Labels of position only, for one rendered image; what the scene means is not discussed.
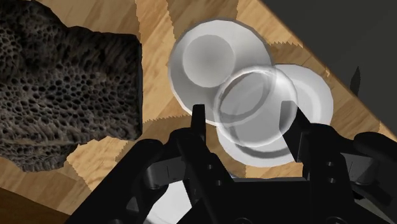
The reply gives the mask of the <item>white plate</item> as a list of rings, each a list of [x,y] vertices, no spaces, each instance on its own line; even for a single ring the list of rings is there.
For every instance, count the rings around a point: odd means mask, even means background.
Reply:
[[[333,97],[325,81],[311,69],[294,64],[277,64],[293,82],[300,109],[312,123],[330,124],[333,116]],[[236,161],[255,167],[273,167],[293,161],[288,146],[281,136],[273,143],[246,147],[229,141],[216,128],[223,149]]]

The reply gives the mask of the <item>white bowl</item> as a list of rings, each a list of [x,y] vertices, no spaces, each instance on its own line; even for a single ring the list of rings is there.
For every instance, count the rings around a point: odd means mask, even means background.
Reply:
[[[214,98],[231,75],[250,66],[270,66],[266,41],[250,26],[226,19],[206,20],[185,31],[173,46],[168,61],[172,92],[192,114],[195,104],[205,106],[205,121],[214,121]]]

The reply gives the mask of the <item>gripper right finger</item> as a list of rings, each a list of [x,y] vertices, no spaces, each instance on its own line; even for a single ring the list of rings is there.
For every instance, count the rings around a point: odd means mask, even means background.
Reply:
[[[310,186],[313,224],[387,224],[355,203],[364,198],[397,224],[397,142],[377,132],[354,139],[310,123],[298,107],[284,140]]]

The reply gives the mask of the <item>dark porous sponge block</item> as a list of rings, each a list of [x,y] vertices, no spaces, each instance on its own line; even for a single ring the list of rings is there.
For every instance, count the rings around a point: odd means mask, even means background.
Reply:
[[[0,0],[0,157],[59,169],[79,145],[143,131],[142,46],[65,26],[35,0]]]

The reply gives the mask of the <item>clear glass bowl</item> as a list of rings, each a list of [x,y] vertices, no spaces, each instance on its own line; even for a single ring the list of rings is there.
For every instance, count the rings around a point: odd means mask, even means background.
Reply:
[[[296,88],[273,66],[251,66],[233,74],[214,99],[214,120],[229,141],[257,147],[278,140],[298,109]]]

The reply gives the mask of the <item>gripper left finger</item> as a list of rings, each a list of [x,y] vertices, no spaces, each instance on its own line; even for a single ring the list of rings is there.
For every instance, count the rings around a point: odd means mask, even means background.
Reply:
[[[177,224],[233,224],[226,195],[234,181],[205,141],[204,105],[167,143],[142,139],[125,154],[66,224],[143,224],[171,183],[182,181],[192,208]]]

